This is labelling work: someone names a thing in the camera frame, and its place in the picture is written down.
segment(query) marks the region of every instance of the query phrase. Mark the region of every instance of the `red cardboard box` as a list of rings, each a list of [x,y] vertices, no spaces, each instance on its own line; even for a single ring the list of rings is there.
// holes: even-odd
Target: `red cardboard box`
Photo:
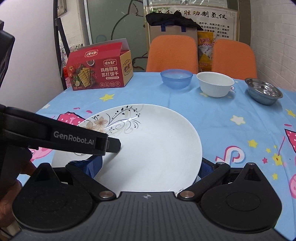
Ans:
[[[111,40],[71,52],[67,71],[73,90],[124,87],[133,76],[127,40]]]

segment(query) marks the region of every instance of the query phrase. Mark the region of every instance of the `orange chair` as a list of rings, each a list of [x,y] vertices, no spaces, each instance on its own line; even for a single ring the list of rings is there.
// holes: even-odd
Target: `orange chair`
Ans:
[[[185,35],[162,35],[152,40],[146,72],[184,69],[198,73],[196,42]]]
[[[255,55],[247,44],[219,39],[213,47],[212,71],[240,80],[257,78]]]

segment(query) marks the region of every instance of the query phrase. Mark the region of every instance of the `floral pattern on plate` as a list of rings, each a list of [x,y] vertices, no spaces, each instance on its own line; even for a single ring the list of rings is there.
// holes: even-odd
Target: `floral pattern on plate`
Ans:
[[[118,109],[112,108],[101,113],[95,114],[82,122],[79,126],[103,133],[110,136],[117,136],[119,133],[131,133],[133,130],[138,129],[141,124],[138,119],[140,118],[140,111],[143,105],[120,106]]]

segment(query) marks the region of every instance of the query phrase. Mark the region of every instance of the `blue bowl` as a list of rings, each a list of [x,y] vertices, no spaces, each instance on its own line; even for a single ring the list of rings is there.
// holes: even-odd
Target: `blue bowl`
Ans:
[[[168,69],[160,73],[163,83],[171,89],[180,90],[187,87],[193,74],[182,69]]]

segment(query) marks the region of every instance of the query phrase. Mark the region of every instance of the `white wall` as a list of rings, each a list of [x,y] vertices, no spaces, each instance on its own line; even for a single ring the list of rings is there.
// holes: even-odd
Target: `white wall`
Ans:
[[[296,5],[290,0],[250,1],[258,78],[296,91]]]
[[[84,44],[76,0],[67,0],[67,12],[61,16],[69,46]]]
[[[37,111],[63,91],[54,45],[53,0],[6,0],[4,30],[15,36],[0,103]]]

